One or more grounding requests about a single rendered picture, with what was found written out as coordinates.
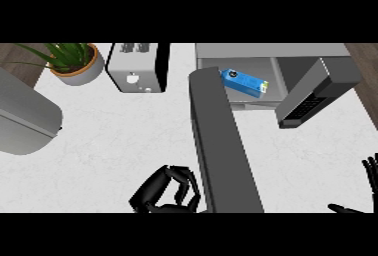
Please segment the grey microwave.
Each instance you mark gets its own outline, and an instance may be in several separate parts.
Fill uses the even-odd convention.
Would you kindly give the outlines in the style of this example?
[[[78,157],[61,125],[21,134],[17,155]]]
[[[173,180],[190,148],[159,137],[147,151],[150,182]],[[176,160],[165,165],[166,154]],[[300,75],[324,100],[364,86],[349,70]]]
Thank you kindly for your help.
[[[300,127],[360,84],[362,75],[342,43],[199,43],[190,75],[193,116],[230,118],[234,111],[272,110],[283,129]],[[255,97],[222,76],[247,74],[269,83]]]

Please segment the silver toaster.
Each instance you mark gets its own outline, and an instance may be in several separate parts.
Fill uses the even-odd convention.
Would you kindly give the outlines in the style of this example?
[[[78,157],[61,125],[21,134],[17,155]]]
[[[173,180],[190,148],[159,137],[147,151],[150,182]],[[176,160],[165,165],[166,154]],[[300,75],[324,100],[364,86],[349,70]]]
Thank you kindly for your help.
[[[163,93],[168,88],[171,43],[114,43],[106,70],[123,93]]]

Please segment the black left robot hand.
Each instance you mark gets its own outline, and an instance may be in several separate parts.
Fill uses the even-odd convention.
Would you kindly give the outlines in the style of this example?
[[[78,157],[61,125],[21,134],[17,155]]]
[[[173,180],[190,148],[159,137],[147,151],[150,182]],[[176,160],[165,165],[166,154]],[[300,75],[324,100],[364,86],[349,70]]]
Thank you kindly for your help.
[[[175,203],[157,205],[172,181],[179,183]],[[150,176],[129,203],[137,213],[196,213],[202,201],[199,182],[187,166],[165,165]]]

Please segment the grey rounded appliance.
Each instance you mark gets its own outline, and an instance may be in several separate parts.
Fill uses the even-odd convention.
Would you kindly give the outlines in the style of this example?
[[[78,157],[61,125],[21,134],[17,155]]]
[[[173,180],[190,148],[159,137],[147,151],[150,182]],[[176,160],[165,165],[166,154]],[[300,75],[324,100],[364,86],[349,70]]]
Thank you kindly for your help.
[[[27,155],[58,136],[60,106],[0,67],[0,151]]]

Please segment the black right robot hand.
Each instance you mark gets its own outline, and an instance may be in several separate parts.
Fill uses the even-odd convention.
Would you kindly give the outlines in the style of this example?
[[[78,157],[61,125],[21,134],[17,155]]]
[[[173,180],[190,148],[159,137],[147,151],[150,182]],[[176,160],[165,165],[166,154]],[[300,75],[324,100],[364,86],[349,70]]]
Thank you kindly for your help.
[[[378,153],[362,160],[362,165],[367,171],[371,191],[373,191],[373,212],[378,213]],[[357,209],[348,208],[339,204],[329,204],[329,208],[336,213],[365,213]]]

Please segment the green potted plant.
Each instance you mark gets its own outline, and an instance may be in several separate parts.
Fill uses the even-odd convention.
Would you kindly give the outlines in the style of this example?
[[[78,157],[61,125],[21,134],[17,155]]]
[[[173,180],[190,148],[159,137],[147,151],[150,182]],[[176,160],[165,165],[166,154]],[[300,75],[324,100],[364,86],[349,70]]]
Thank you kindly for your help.
[[[48,68],[58,79],[70,86],[83,86],[101,75],[106,60],[94,43],[45,43],[49,53],[23,43],[17,46],[41,57],[47,64],[26,62],[26,65]]]

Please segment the blue milk carton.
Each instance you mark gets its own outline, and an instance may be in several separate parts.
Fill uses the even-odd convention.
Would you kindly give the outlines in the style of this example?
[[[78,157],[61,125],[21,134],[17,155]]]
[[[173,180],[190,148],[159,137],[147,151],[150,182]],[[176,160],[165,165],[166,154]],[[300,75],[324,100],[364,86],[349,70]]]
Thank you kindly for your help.
[[[268,92],[269,82],[255,76],[237,71],[225,69],[221,71],[224,85],[241,93],[262,98]]]

